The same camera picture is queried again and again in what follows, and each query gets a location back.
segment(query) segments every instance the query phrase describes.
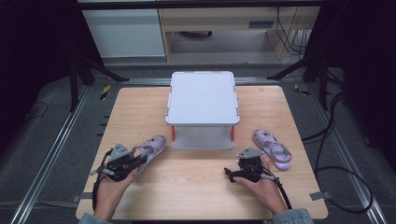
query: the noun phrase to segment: white plastic storage box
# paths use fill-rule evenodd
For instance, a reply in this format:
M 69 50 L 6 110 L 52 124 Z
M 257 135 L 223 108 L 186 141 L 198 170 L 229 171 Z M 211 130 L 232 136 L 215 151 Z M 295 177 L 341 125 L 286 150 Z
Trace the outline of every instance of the white plastic storage box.
M 171 125 L 173 148 L 231 149 L 239 119 L 233 73 L 172 75 L 165 120 Z

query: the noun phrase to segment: wooden tabletop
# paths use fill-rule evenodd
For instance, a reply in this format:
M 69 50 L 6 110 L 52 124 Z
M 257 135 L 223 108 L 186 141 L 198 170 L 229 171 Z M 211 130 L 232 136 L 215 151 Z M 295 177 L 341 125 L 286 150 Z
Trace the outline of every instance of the wooden tabletop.
M 241 119 L 235 126 L 235 146 L 227 151 L 173 149 L 170 126 L 165 122 L 168 93 L 168 87 L 123 88 L 119 92 L 92 171 L 117 142 L 132 148 L 155 134 L 165 136 L 168 142 L 163 153 L 126 190 L 114 219 L 271 219 L 269 210 L 250 191 L 230 183 L 224 174 L 224 167 L 239 169 L 236 154 L 246 147 L 257 148 L 252 139 L 256 129 L 269 130 L 293 156 L 286 172 L 278 171 L 267 158 L 292 207 L 307 208 L 312 218 L 328 215 L 325 203 L 309 196 L 318 191 L 318 183 L 280 87 L 236 87 Z M 95 178 L 88 176 L 84 192 L 92 192 Z M 93 213 L 92 200 L 80 201 L 77 218 L 84 213 Z

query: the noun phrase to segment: lavender sandal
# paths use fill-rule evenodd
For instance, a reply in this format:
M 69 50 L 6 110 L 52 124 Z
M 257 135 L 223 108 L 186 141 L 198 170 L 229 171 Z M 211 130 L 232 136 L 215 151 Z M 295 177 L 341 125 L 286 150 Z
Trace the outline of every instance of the lavender sandal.
M 141 174 L 146 166 L 163 151 L 165 146 L 166 138 L 162 135 L 155 135 L 147 140 L 143 145 L 132 148 L 132 154 L 134 154 L 137 149 L 140 149 L 142 156 L 148 155 L 146 163 L 139 167 L 139 174 Z
M 258 129 L 253 134 L 253 140 L 281 171 L 290 168 L 291 153 L 289 149 L 276 141 L 276 138 L 264 129 Z

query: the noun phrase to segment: sleeve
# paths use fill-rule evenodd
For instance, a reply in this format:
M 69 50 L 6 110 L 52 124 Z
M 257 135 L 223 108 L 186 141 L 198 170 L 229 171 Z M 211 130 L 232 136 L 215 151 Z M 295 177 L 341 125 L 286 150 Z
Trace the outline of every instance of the sleeve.
M 304 223 L 313 224 L 314 221 L 309 215 L 308 210 L 305 208 L 290 209 L 281 213 L 278 213 L 272 218 L 273 224 L 286 224 L 286 223 Z
M 99 217 L 90 215 L 88 213 L 84 213 L 82 218 L 79 220 L 78 224 L 111 224 L 111 223 L 107 222 L 105 220 L 102 220 Z

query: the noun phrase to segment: human hand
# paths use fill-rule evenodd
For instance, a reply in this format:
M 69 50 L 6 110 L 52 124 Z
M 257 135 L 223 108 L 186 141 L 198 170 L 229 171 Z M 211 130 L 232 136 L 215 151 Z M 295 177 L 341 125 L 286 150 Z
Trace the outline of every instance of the human hand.
M 93 215 L 103 220 L 110 220 L 116 212 L 123 193 L 134 182 L 136 177 L 137 169 L 134 169 L 120 182 L 115 182 L 108 177 L 102 179 L 97 191 L 96 208 Z
M 260 156 L 260 159 L 262 160 L 262 166 L 269 169 L 264 156 Z M 273 181 L 262 178 L 259 182 L 254 183 L 240 176 L 234 177 L 233 180 L 250 189 L 273 215 L 288 210 Z

